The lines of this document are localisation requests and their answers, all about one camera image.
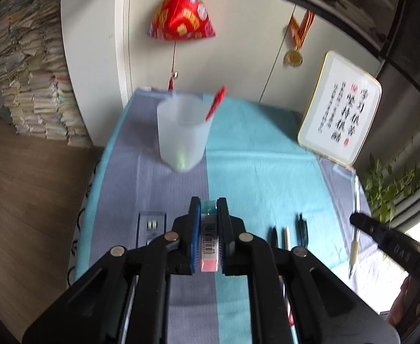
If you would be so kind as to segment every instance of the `translucent plastic cup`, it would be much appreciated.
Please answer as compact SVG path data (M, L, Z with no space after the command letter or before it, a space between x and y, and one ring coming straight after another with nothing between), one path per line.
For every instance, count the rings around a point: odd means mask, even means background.
M161 159L177 172L194 168L204 156L213 117L209 105L191 95L174 95L157 106Z

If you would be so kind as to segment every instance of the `wooden floor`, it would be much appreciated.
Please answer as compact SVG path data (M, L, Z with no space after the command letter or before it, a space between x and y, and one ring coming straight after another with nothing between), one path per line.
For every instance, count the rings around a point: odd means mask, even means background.
M99 155L18 136L0 118L0 319L19 341L65 288L76 217Z

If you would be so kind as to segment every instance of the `cabinet door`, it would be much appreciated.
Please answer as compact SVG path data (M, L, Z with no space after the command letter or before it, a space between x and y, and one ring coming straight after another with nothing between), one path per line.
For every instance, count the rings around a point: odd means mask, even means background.
M146 36L162 0L131 0L130 56L133 87L167 88L173 42ZM259 101L294 5L284 0L202 0L215 38L176 43L174 88Z
M301 24L305 13L304 8L296 6L293 16L298 24ZM288 30L261 103L303 113L315 90L325 54L330 50L372 75L376 74L380 65L378 59L354 39L317 15L301 49L303 64L300 67L284 63L285 54L294 47Z

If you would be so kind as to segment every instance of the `red pen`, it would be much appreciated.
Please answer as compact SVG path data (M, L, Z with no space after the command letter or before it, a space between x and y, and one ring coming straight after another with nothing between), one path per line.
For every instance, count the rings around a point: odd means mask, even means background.
M210 106L210 110L207 113L207 116L205 117L205 121L209 120L213 114L216 112L216 110L218 109L219 105L221 104L221 102L223 101L224 96L226 95L226 87L223 86L218 93L215 94L215 98L213 98L213 102Z

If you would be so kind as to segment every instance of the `white pen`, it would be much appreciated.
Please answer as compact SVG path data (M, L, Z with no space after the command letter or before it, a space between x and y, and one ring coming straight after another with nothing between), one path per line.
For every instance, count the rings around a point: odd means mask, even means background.
M352 175L352 191L354 197L354 212L360 212L360 181L356 175L355 169ZM358 259L358 249L360 248L360 229L354 227L351 245L351 257L349 260L349 279L355 272Z
M291 242L290 242L290 229L287 227L285 227L283 229L283 241L284 241L284 245L285 245L285 249L287 251L291 251ZM286 291L283 294L283 297L285 298L285 305L287 307L287 314L290 315L290 302L288 301L288 296L286 294Z

